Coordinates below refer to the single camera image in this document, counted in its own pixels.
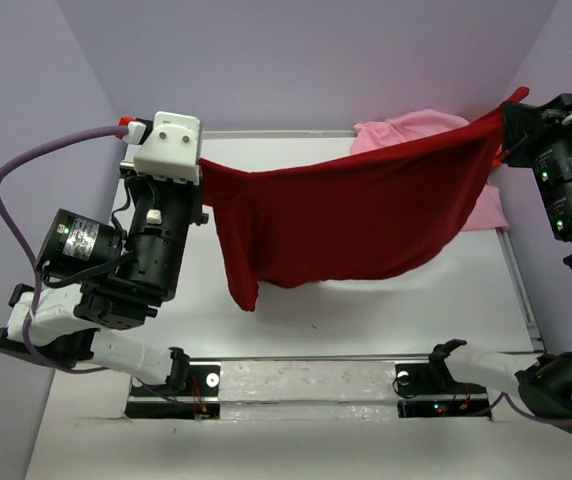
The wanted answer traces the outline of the dark red t shirt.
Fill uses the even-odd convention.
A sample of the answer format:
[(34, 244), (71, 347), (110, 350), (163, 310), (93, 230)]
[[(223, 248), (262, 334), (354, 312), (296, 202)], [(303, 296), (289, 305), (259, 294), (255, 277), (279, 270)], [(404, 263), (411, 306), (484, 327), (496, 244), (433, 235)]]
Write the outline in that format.
[(431, 140), (309, 166), (246, 172), (202, 160), (229, 293), (244, 311), (261, 283), (383, 280), (418, 268), (462, 230), (504, 134), (500, 109)]

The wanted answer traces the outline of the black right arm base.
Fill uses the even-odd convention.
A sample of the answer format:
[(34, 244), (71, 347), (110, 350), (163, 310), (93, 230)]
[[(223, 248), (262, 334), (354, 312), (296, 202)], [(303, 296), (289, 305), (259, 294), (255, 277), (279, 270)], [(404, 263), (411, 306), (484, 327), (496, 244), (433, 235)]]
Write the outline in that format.
[(441, 383), (428, 363), (398, 363), (392, 388), (401, 419), (489, 416), (491, 399), (475, 384)]

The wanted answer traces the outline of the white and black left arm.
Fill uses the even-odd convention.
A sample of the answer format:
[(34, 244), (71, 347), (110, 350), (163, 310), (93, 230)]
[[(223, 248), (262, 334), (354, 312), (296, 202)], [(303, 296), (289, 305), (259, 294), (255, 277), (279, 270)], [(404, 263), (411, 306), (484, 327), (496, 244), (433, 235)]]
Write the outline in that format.
[(42, 289), (14, 288), (0, 353), (59, 369), (92, 364), (175, 395), (189, 377), (188, 355), (123, 334), (174, 298), (189, 228), (208, 220), (201, 185), (135, 172), (122, 178), (134, 210), (129, 227), (56, 212), (35, 264)]

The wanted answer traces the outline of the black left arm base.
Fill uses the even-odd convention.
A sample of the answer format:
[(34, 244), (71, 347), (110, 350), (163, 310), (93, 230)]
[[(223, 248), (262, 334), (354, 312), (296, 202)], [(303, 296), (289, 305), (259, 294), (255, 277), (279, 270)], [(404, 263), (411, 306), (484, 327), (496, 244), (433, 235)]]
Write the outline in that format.
[(192, 361), (183, 389), (132, 379), (125, 404), (129, 419), (214, 420), (220, 416), (221, 363)]

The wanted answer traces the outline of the orange cloth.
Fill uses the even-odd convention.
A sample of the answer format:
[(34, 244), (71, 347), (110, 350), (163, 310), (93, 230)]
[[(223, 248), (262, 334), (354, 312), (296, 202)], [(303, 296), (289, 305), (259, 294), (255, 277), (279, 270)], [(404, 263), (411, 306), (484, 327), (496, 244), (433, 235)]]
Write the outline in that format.
[(497, 151), (495, 152), (493, 161), (492, 161), (492, 169), (496, 170), (497, 168), (501, 167), (503, 165), (502, 162), (503, 159), (503, 150), (502, 148), (498, 148)]

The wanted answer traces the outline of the pink t shirt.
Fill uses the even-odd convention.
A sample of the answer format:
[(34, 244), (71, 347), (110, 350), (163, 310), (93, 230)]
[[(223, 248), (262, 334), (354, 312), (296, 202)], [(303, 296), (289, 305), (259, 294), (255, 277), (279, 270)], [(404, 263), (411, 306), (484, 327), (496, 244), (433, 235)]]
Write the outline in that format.
[[(350, 154), (373, 153), (407, 146), (411, 146), (413, 153), (431, 152), (431, 140), (470, 126), (471, 123), (461, 116), (435, 109), (416, 110), (385, 120), (356, 123), (353, 126), (355, 138)], [(500, 190), (489, 183), (484, 185), (462, 227), (464, 232), (486, 230), (509, 230)]]

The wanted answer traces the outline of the white cardboard front cover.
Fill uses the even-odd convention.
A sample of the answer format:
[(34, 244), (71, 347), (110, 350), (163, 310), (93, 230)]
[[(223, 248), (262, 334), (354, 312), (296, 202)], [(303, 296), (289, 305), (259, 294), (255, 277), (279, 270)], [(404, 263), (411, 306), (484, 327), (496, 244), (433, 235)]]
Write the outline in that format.
[(130, 419), (118, 374), (57, 375), (31, 479), (572, 479), (572, 437), (492, 419), (310, 410), (288, 419)]

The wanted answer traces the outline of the white back table rail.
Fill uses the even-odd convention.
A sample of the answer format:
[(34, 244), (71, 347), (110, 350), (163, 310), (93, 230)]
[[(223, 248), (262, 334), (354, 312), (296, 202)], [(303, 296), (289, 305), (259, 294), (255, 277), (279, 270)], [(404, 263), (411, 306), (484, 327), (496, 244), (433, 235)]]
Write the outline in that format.
[(249, 138), (354, 138), (353, 130), (227, 130), (206, 131), (202, 140)]

